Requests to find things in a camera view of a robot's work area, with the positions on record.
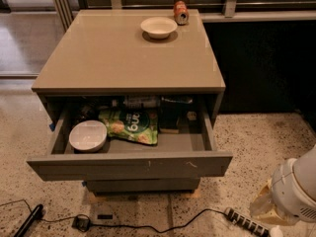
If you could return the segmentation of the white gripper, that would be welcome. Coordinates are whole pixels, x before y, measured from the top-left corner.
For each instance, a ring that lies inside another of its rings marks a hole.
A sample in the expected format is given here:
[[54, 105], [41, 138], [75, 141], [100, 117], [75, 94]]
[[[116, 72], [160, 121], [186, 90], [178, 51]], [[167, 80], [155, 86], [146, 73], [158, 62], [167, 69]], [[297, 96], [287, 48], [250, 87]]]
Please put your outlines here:
[[279, 165], [250, 203], [252, 218], [270, 225], [316, 222], [314, 159], [288, 159]]

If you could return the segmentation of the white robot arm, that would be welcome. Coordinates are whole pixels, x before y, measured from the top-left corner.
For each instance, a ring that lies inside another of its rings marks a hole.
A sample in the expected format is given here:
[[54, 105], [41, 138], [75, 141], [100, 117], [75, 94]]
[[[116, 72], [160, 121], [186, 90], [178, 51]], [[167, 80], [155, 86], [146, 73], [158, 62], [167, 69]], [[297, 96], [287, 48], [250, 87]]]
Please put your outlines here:
[[275, 169], [251, 202], [250, 214], [268, 224], [316, 222], [316, 146]]

